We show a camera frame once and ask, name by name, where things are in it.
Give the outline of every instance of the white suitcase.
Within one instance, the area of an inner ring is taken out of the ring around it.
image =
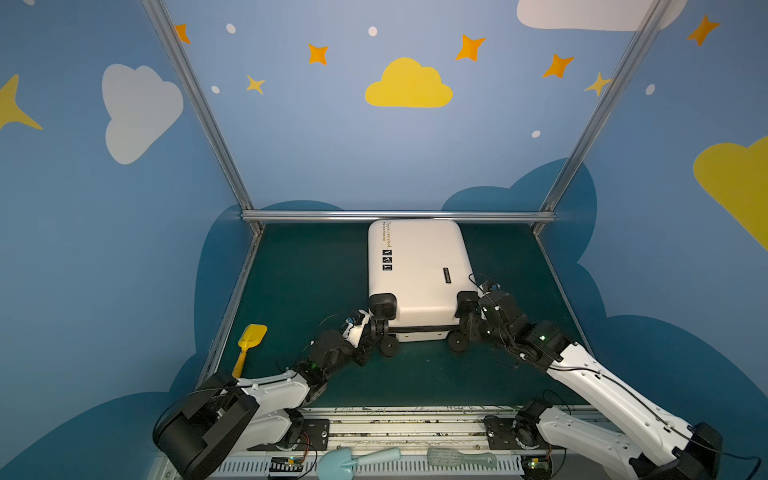
[[[456,329],[456,295],[478,291],[471,273],[452,220],[379,220],[368,229],[369,296],[396,297],[389,329],[400,342],[444,339]]]

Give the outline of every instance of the yellow toy shovel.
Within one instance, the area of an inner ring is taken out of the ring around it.
[[[240,352],[240,356],[237,357],[237,363],[235,363],[235,369],[232,370],[232,376],[240,378],[243,375],[243,365],[245,364],[245,354],[248,349],[261,343],[261,339],[264,338],[266,333],[266,325],[250,324],[243,332],[243,336],[240,337],[240,341],[237,345],[243,350]]]

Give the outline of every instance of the white cloud decal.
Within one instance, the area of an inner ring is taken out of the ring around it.
[[[120,164],[135,162],[179,118],[181,90],[147,66],[136,70],[110,65],[101,79],[107,125],[107,149]]]
[[[665,28],[687,0],[672,0],[661,19]],[[532,28],[636,31],[653,0],[520,0],[518,19]]]

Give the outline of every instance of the dark green tabletop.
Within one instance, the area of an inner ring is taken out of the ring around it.
[[[533,322],[550,320],[581,341],[546,260],[527,225],[461,225],[476,273],[499,282]],[[248,352],[243,377],[274,375],[290,366],[318,330],[337,328],[366,308],[368,224],[267,225],[250,271],[220,368],[231,371],[237,340],[251,323],[267,325],[261,345]],[[361,368],[350,363],[335,374],[313,406],[523,405],[544,389],[564,401],[583,399],[508,353],[473,343],[462,355],[445,341],[403,343],[397,356],[378,351]],[[555,401],[555,396],[548,399]]]

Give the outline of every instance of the teal brush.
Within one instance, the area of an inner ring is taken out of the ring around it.
[[[496,455],[478,453],[467,455],[454,449],[431,448],[427,451],[427,463],[433,467],[458,467],[464,463],[474,463],[486,468],[496,468]]]

